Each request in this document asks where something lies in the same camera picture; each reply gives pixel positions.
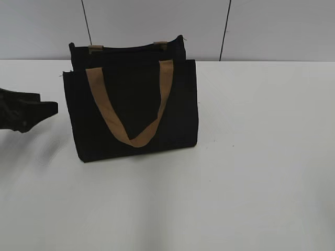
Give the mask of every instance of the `white wall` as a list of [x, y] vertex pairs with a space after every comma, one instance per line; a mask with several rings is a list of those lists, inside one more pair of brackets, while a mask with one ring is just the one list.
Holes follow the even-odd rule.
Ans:
[[232, 0], [223, 60], [335, 60], [334, 0]]
[[[92, 42], [129, 47], [183, 34], [189, 58], [218, 60], [228, 0], [84, 0]], [[81, 0], [0, 0], [0, 59], [68, 59], [89, 45]]]
[[188, 58], [218, 60], [228, 0], [84, 0], [92, 42], [132, 47], [183, 34]]
[[65, 59], [88, 44], [80, 0], [0, 0], [0, 59]]

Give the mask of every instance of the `bag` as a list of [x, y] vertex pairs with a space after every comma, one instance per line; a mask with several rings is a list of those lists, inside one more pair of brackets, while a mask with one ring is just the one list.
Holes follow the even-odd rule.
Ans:
[[102, 45], [76, 47], [74, 43], [70, 43], [69, 47], [74, 71], [109, 66], [132, 60], [138, 62], [169, 59], [186, 60], [186, 51], [182, 35], [179, 35], [171, 42], [155, 42], [153, 44], [132, 48], [108, 48]]
[[64, 72], [63, 79], [83, 162], [197, 143], [194, 60], [123, 62]]

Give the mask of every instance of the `tan strap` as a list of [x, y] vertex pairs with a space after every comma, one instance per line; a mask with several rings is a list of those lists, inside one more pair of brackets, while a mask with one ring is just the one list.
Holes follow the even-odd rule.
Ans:
[[166, 51], [168, 49], [168, 42], [167, 41], [160, 41], [160, 42], [154, 42], [154, 45], [160, 45], [161, 48]]
[[115, 110], [108, 98], [102, 68], [99, 67], [86, 69], [88, 83], [90, 84], [95, 103], [97, 104], [109, 130], [119, 141], [133, 147], [145, 146], [154, 137], [163, 116], [166, 102], [168, 101], [170, 95], [173, 78], [173, 60], [159, 61], [159, 65], [161, 103], [159, 106], [157, 119], [148, 125], [136, 138], [132, 140], [129, 139], [124, 125], [115, 113]]
[[89, 45], [88, 53], [92, 54], [92, 51], [102, 51], [104, 49], [103, 45]]

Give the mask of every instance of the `black bag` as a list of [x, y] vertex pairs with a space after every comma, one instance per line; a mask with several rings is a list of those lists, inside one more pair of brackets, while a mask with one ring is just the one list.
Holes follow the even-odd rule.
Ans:
[[74, 71], [114, 65], [119, 62], [151, 61], [151, 60], [186, 60], [184, 39], [179, 35], [171, 42], [155, 42], [153, 44], [132, 48], [108, 48], [102, 45], [76, 47], [69, 44], [71, 62]]
[[194, 60], [105, 63], [108, 66], [63, 73], [74, 141], [83, 162], [196, 145]]

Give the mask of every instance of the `black object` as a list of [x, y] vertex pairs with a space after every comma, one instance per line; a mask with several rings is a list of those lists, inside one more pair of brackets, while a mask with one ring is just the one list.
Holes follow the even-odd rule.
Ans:
[[4, 97], [6, 97], [6, 99], [14, 99], [14, 100], [25, 100], [35, 102], [41, 101], [41, 96], [38, 93], [20, 93], [0, 88], [0, 98]]
[[[151, 60], [139, 63], [134, 60], [106, 63], [109, 66], [101, 70], [109, 102], [132, 140], [158, 117], [162, 101], [161, 62]], [[155, 135], [142, 147], [122, 143], [113, 135], [102, 116], [102, 110], [97, 106], [97, 96], [92, 94], [89, 70], [63, 73], [74, 141], [83, 162], [196, 145], [198, 108], [195, 61], [173, 60], [172, 63], [173, 80], [164, 113]]]
[[97, 47], [96, 45], [76, 47], [74, 43], [70, 43], [69, 47], [74, 71], [130, 61], [186, 60], [182, 35], [171, 42], [157, 42], [131, 48]]
[[25, 133], [58, 113], [56, 102], [40, 102], [40, 95], [0, 89], [0, 129]]

